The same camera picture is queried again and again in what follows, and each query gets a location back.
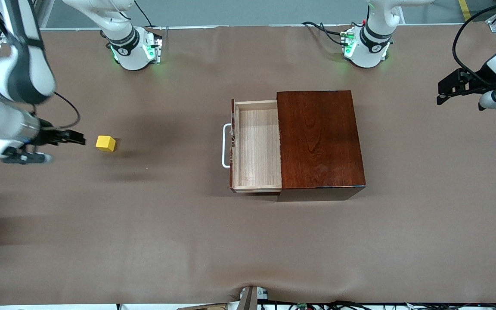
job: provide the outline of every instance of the open drawer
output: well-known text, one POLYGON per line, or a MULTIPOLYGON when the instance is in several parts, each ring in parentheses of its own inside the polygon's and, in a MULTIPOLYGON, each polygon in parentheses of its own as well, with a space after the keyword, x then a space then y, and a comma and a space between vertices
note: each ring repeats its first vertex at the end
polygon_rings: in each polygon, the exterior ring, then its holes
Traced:
POLYGON ((276 192, 279 200, 290 201, 344 200, 366 186, 348 90, 232 100, 231 126, 233 192, 276 192))
POLYGON ((281 143, 277 100, 232 102, 233 192, 280 192, 281 143))

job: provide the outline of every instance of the white metal handle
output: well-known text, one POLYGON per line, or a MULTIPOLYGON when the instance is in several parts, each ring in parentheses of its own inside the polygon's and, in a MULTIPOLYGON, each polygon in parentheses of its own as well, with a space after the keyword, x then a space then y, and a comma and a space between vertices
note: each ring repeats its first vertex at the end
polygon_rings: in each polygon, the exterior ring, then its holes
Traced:
POLYGON ((221 165, 226 169, 229 169, 231 167, 230 165, 227 165, 225 163, 225 135, 226 135, 226 128, 229 126, 232 126, 232 124, 228 123, 223 125, 223 140, 221 144, 221 165))

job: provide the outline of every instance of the wooden box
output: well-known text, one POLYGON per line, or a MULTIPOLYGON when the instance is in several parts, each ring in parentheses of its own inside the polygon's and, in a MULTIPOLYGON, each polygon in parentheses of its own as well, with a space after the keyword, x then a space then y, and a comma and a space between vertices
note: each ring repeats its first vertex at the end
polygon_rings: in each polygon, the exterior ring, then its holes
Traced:
POLYGON ((346 200, 365 188, 351 91, 232 101, 230 187, 280 201, 346 200))

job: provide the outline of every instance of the brown table surface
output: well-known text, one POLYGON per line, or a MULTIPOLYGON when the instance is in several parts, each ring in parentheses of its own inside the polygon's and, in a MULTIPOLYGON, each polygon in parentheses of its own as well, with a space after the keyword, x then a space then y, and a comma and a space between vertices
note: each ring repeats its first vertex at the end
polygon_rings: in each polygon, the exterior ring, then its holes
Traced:
MULTIPOLYGON (((88 145, 0 163, 0 304, 225 302, 246 285, 290 301, 496 302, 496 111, 477 95, 435 105, 458 28, 399 27, 374 69, 314 29, 173 30, 162 64, 139 72, 96 31, 44 33, 88 145), (231 99, 284 90, 352 90, 368 185, 353 199, 229 189, 231 99)), ((472 24, 459 52, 478 69, 496 34, 472 24)), ((39 115, 74 116, 59 98, 39 115)))

